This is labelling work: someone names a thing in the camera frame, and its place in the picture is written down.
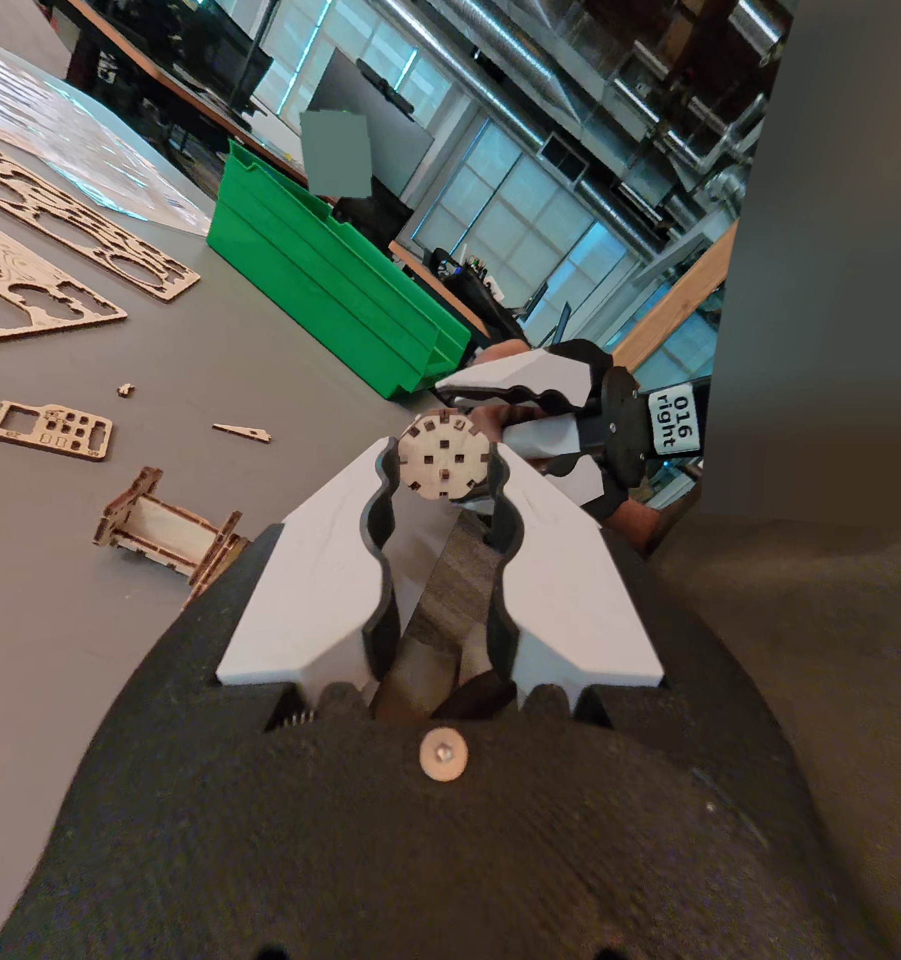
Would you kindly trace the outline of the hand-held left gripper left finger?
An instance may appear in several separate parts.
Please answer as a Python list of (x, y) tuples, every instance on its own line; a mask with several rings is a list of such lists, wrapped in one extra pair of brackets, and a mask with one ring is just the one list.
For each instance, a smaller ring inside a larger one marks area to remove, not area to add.
[(216, 669), (223, 686), (324, 689), (381, 681), (401, 638), (384, 548), (396, 527), (396, 438), (373, 443), (282, 523), (276, 545)]

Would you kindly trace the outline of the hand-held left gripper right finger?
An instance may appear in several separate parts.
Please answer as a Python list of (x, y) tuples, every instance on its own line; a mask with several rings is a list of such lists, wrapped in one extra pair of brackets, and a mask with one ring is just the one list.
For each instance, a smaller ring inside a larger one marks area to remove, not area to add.
[(509, 447), (493, 444), (486, 623), (494, 672), (522, 706), (540, 687), (574, 711), (594, 687), (658, 689), (665, 671), (599, 522)]

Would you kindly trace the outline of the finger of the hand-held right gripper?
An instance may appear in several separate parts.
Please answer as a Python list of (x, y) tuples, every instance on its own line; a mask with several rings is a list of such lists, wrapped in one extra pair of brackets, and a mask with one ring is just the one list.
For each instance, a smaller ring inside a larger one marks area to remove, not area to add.
[(434, 385), (448, 407), (527, 407), (545, 413), (601, 410), (606, 353), (599, 348), (534, 348), (460, 368)]
[(577, 414), (548, 414), (543, 409), (507, 409), (495, 444), (524, 460), (553, 460), (582, 452)]

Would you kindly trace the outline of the round wooden gear wheel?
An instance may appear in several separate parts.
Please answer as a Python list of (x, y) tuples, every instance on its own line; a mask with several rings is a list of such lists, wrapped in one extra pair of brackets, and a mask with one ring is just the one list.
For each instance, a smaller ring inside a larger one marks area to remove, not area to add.
[(457, 409), (418, 416), (399, 436), (400, 482), (418, 496), (458, 501), (487, 480), (490, 440)]

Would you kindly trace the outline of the wooden side desk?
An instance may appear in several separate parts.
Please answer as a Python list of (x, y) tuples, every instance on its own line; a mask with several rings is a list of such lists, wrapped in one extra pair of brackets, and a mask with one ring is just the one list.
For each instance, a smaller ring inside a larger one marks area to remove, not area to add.
[(422, 285), (428, 294), (442, 304), (449, 313), (475, 331), (476, 335), (482, 337), (483, 343), (490, 342), (491, 336), (483, 320), (451, 292), (423, 262), (396, 241), (390, 242), (388, 252), (395, 264), (409, 272), (414, 282)]

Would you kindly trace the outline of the grey desk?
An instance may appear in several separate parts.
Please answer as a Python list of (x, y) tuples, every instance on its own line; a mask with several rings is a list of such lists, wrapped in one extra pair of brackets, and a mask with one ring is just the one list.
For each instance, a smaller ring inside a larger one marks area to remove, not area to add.
[(199, 283), (162, 303), (0, 210), (1, 232), (128, 313), (0, 342), (0, 404), (113, 422), (103, 462), (0, 441), (0, 929), (101, 720), (189, 594), (180, 574), (95, 546), (102, 508), (152, 466), (160, 498), (213, 524), (241, 511), (238, 531), (254, 538), (433, 400), (382, 399), (202, 237), (111, 219)]

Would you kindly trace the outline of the long wooden background desk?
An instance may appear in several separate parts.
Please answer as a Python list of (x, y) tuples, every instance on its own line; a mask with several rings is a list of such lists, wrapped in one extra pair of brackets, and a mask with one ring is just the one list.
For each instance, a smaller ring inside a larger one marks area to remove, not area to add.
[(114, 57), (122, 66), (133, 66), (147, 82), (159, 85), (178, 104), (176, 111), (188, 111), (200, 114), (205, 121), (225, 132), (249, 151), (271, 166), (280, 170), (302, 188), (308, 187), (308, 179), (302, 163), (266, 138), (257, 136), (252, 127), (244, 122), (240, 114), (233, 113), (226, 106), (219, 106), (209, 95), (197, 93), (180, 82), (180, 78), (164, 70), (115, 25), (105, 18), (88, 2), (60, 1), (54, 6), (60, 8), (77, 25), (82, 35), (100, 50)]

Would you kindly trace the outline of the person's right hand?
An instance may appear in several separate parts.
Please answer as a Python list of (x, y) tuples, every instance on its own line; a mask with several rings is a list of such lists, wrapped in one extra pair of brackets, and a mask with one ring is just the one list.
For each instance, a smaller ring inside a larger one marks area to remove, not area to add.
[(527, 342), (518, 339), (494, 343), (476, 352), (468, 363), (468, 367), (473, 368), (512, 356), (527, 354), (531, 350), (532, 347)]

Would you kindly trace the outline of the black bag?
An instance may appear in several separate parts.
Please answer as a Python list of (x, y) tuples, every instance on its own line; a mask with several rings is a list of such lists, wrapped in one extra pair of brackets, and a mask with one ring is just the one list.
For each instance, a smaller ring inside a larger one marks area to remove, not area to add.
[(529, 346), (528, 338), (512, 311), (494, 298), (473, 267), (458, 263), (441, 247), (428, 252), (423, 263), (447, 294), (481, 320), (491, 342), (517, 341)]

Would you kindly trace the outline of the wooden ceiling beam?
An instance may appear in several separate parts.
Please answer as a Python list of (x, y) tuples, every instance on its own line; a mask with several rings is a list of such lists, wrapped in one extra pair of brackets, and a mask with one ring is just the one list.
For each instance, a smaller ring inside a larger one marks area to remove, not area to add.
[(634, 373), (726, 281), (739, 223), (734, 220), (617, 345), (615, 366)]

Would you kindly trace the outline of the large grid window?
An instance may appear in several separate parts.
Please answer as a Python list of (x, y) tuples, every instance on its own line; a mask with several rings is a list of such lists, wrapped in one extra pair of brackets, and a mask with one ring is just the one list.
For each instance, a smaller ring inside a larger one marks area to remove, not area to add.
[(527, 306), (546, 285), (521, 322), (534, 344), (556, 327), (566, 304), (572, 322), (585, 323), (601, 295), (642, 265), (616, 231), (482, 116), (418, 214), (409, 243), (480, 260), (505, 306)]

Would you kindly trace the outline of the green plastic bin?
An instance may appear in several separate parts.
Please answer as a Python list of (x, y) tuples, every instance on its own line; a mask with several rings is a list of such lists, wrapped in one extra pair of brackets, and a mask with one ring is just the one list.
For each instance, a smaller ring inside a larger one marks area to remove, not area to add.
[(236, 140), (207, 245), (386, 400), (454, 373), (468, 328), (353, 226)]

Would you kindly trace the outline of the large flat screen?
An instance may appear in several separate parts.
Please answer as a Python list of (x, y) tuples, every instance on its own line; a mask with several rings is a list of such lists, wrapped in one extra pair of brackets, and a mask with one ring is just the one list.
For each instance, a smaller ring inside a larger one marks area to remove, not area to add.
[(433, 136), (426, 128), (387, 102), (362, 77), (356, 63), (338, 49), (324, 67), (308, 109), (364, 116), (372, 175), (397, 197), (405, 192), (433, 146)]

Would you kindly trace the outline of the black webcam bar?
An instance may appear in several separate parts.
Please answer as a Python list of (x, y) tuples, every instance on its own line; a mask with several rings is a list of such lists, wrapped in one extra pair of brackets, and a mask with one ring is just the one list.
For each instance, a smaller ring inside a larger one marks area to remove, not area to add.
[(402, 96), (382, 75), (376, 72), (367, 62), (359, 58), (355, 66), (362, 77), (381, 95), (384, 99), (401, 111), (406, 116), (413, 116), (414, 106), (409, 100)]

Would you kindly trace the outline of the silver ventilation ducts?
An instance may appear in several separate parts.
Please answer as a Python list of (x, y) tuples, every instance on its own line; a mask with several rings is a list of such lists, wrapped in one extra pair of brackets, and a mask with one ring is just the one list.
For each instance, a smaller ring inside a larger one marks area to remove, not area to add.
[(797, 2), (375, 2), (592, 215), (652, 258), (738, 210)]

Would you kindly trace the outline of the wooden sheet with round cutouts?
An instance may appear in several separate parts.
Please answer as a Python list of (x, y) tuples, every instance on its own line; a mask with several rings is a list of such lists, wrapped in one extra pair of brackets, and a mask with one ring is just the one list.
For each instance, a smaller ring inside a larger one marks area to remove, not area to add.
[(0, 210), (169, 303), (200, 275), (0, 150)]

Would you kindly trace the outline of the wooden sheet with gear engraving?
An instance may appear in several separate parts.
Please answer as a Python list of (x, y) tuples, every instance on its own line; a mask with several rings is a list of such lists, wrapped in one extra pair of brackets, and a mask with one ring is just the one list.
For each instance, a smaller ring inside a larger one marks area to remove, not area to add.
[(25, 316), (0, 342), (122, 322), (127, 312), (0, 231), (0, 302)]

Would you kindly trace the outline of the black computer monitor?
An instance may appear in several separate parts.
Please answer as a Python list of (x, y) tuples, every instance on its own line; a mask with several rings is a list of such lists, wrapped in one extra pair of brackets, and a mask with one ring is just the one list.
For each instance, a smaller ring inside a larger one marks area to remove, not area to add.
[(200, 2), (183, 13), (179, 33), (174, 65), (232, 110), (248, 111), (273, 57), (215, 1)]

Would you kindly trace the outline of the large clear plastic sheet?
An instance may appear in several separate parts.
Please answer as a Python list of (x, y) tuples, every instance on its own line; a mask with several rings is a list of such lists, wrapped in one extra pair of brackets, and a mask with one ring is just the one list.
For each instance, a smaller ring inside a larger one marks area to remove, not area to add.
[(0, 47), (0, 140), (37, 157), (98, 206), (205, 237), (211, 219), (56, 78)]

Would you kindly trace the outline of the wooden box frame assembly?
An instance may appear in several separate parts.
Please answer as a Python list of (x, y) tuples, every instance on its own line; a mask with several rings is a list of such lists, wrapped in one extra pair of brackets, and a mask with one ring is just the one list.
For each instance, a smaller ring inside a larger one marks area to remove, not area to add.
[(108, 503), (93, 535), (96, 546), (121, 547), (185, 577), (190, 606), (231, 567), (250, 545), (236, 532), (241, 512), (216, 526), (181, 507), (157, 498), (163, 471), (145, 466), (131, 486)]

